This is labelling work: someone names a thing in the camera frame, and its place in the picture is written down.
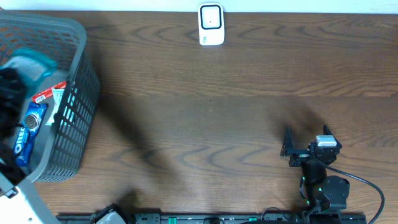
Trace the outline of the white wipes packet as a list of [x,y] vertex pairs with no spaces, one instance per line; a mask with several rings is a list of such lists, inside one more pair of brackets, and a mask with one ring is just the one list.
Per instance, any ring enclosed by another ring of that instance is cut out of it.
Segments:
[[52,90],[54,106],[53,106],[53,110],[50,115],[50,118],[48,119],[48,121],[45,124],[46,126],[50,126],[55,122],[54,116],[58,112],[64,91],[65,91],[64,89],[53,89]]

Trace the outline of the blue mouthwash bottle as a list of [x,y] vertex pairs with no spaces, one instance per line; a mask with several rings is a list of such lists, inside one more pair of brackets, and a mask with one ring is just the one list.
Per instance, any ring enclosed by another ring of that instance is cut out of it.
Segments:
[[32,49],[17,49],[1,69],[11,68],[27,88],[26,98],[35,94],[41,83],[53,75],[58,68],[57,61]]

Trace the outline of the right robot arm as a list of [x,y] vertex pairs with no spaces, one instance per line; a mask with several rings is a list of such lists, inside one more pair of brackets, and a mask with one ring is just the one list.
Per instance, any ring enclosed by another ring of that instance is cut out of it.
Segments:
[[326,173],[341,148],[342,145],[326,125],[323,134],[316,136],[306,149],[296,149],[290,129],[285,129],[280,156],[289,158],[289,166],[301,168],[300,193],[308,200],[308,206],[314,213],[339,212],[347,207],[350,183]]

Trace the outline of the blue Oreo pack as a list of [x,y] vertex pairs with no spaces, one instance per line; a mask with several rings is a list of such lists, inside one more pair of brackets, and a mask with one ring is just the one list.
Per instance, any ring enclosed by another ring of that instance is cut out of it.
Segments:
[[13,147],[13,154],[16,157],[16,163],[19,167],[29,164],[35,138],[39,132],[46,110],[46,104],[29,103]]

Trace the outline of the red coffee stick sachet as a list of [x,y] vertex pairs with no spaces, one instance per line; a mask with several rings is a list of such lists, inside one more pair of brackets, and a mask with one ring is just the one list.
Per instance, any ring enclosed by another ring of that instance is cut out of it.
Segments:
[[60,83],[58,83],[58,84],[56,84],[56,85],[54,85],[54,86],[52,86],[52,87],[50,87],[48,89],[45,89],[45,90],[41,91],[40,93],[34,95],[32,97],[32,101],[34,103],[39,104],[41,101],[44,101],[45,99],[50,98],[51,96],[53,96],[53,93],[52,93],[53,89],[64,89],[66,87],[66,85],[67,85],[67,82],[63,81],[63,82],[60,82]]

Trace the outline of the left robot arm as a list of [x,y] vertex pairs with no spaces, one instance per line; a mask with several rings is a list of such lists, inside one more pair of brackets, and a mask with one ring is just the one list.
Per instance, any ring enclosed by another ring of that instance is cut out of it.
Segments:
[[27,87],[13,68],[1,69],[1,223],[58,223],[16,164],[7,140],[19,125]]

